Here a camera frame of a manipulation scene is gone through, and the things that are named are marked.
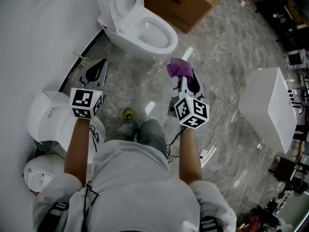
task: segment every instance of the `cable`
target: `cable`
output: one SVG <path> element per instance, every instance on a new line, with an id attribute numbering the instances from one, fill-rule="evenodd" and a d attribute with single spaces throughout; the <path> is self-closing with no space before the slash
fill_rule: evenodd
<path id="1" fill-rule="evenodd" d="M 242 88 L 242 85 L 243 85 L 244 81 L 246 80 L 246 77 L 247 77 L 247 74 L 248 74 L 248 68 L 249 68 L 249 65 L 250 65 L 250 63 L 251 63 L 251 60 L 252 60 L 252 57 L 253 57 L 253 53 L 254 53 L 254 40 L 255 40 L 255 35 L 253 34 L 253 39 L 252 39 L 252 52 L 251 52 L 251 56 L 250 56 L 250 59 L 249 59 L 249 63 L 248 63 L 248 65 L 247 65 L 247 68 L 246 68 L 246 69 L 244 69 L 243 67 L 241 67 L 242 75 L 243 75 L 243 80 L 242 80 L 242 82 L 241 82 L 241 84 L 240 84 L 240 87 L 239 87 L 238 91 L 236 92 L 236 95 L 235 95 L 235 97 L 233 98 L 233 100 L 228 102 L 228 104 L 230 105 L 230 107 L 229 107 L 229 109 L 228 109 L 226 115 L 225 115 L 222 119 L 220 119 L 219 122 L 216 124 L 216 126 L 215 126 L 215 128 L 214 128 L 214 133 L 213 133 L 212 136 L 211 136 L 211 140 L 210 140 L 209 144 L 204 148 L 204 150 L 207 149 L 207 148 L 212 144 L 213 138 L 214 138 L 214 136 L 215 136 L 215 134 L 216 134 L 216 132 L 217 132 L 218 125 L 219 125 L 223 120 L 226 119 L 227 115 L 228 115 L 229 112 L 231 111 L 232 105 L 233 105 L 233 103 L 235 102 L 235 99 L 236 99 L 237 95 L 239 94 L 239 92 L 240 92 L 240 90 L 241 90 L 241 88 Z"/>
<path id="2" fill-rule="evenodd" d="M 90 132 L 91 132 L 91 136 L 92 136 L 92 141 L 93 141 L 93 144 L 95 146 L 95 149 L 96 149 L 96 152 L 97 152 L 97 145 L 95 143 L 95 139 L 96 139 L 96 142 L 97 144 L 100 142 L 100 138 L 98 136 L 98 133 L 96 132 L 96 128 L 93 126 L 93 125 L 90 125 L 90 128 L 89 128 Z"/>
<path id="3" fill-rule="evenodd" d="M 180 131 L 173 139 L 173 141 L 169 144 L 169 145 L 165 145 L 165 148 L 167 150 L 167 154 L 168 154 L 168 164 L 170 164 L 173 161 L 173 158 L 178 158 L 179 156 L 172 156 L 170 154 L 170 147 L 173 145 L 173 143 L 176 141 L 176 139 L 183 134 L 187 129 L 189 129 L 188 127 L 186 127 L 185 129 L 183 129 L 182 131 Z"/>
<path id="4" fill-rule="evenodd" d="M 87 216 L 89 214 L 90 208 L 93 206 L 94 202 L 96 201 L 97 197 L 99 196 L 99 194 L 97 192 L 92 190 L 92 186 L 90 186 L 90 181 L 88 181 L 86 186 L 87 186 L 87 188 L 86 188 L 86 193 L 85 193 L 85 196 L 84 196 L 84 208 L 83 208 L 84 219 L 83 219 L 83 222 L 82 222 L 82 232 L 87 232 Z M 90 200 L 91 200 L 91 193 L 95 194 L 95 198 L 90 203 L 90 207 L 86 210 L 86 199 L 87 199 L 87 195 L 88 195 L 88 190 L 90 191 L 90 195 L 89 195 Z"/>

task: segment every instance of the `yellow shoe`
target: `yellow shoe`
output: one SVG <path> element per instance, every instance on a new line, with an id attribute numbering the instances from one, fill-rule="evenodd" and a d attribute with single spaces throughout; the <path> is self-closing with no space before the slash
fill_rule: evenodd
<path id="1" fill-rule="evenodd" d="M 124 111 L 124 120 L 128 121 L 131 119 L 135 119 L 133 115 L 133 110 L 131 108 L 126 108 Z"/>

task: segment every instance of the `grey marble tile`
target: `grey marble tile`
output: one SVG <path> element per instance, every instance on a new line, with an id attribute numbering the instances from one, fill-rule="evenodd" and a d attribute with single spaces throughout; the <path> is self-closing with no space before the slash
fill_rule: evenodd
<path id="1" fill-rule="evenodd" d="M 257 204 L 278 194 L 279 184 L 267 173 L 276 151 L 262 144 L 251 125 L 238 111 L 238 101 L 246 85 L 235 95 L 247 76 L 259 68 L 280 67 L 290 87 L 296 87 L 295 74 L 284 67 L 283 50 L 276 43 L 277 36 L 255 5 L 241 7 L 241 0 L 222 0 L 191 32 L 184 34 L 175 29 L 179 43 L 171 57 L 181 58 L 189 47 L 194 49 L 189 62 L 204 84 L 210 105 L 210 121 L 196 131 L 199 151 L 210 143 L 216 151 L 203 169 L 204 179 L 216 184 L 223 196 L 238 212 L 247 212 Z M 179 131 L 177 119 L 167 116 L 169 101 L 177 92 L 172 90 L 177 79 L 169 78 L 166 65 L 169 58 L 158 62 L 143 62 L 129 56 L 103 35 L 87 54 L 95 60 L 107 58 L 107 98 L 98 118 L 107 134 L 121 125 L 126 107 L 135 111 L 139 122 L 150 118 L 159 121 L 169 143 Z M 77 84 L 79 66 L 64 92 Z M 225 117 L 230 102 L 231 111 Z M 146 114 L 145 107 L 154 102 Z M 171 147 L 179 153 L 179 141 Z M 179 159 L 170 164 L 178 174 Z"/>

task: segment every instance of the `white toilet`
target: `white toilet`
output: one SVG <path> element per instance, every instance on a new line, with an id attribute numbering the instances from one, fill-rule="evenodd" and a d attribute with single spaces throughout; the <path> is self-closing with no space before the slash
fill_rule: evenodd
<path id="1" fill-rule="evenodd" d="M 57 91 L 40 92 L 28 115 L 28 132 L 37 142 L 57 141 L 67 151 L 77 118 L 72 114 L 69 97 Z M 95 117 L 90 121 L 88 163 L 91 164 L 105 140 L 105 127 Z"/>
<path id="2" fill-rule="evenodd" d="M 132 56 L 156 61 L 171 54 L 178 43 L 175 30 L 144 8 L 144 0 L 98 0 L 98 22 L 111 42 Z"/>
<path id="3" fill-rule="evenodd" d="M 29 161 L 24 167 L 24 180 L 31 191 L 38 194 L 55 175 L 63 173 L 64 160 L 48 154 Z"/>

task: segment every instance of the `white wall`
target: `white wall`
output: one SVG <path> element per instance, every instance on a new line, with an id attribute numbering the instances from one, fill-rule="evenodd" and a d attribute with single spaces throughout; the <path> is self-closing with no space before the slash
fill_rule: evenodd
<path id="1" fill-rule="evenodd" d="M 21 177 L 33 144 L 29 107 L 41 90 L 58 90 L 100 31 L 96 0 L 0 0 L 0 231 L 32 230 L 34 199 Z"/>

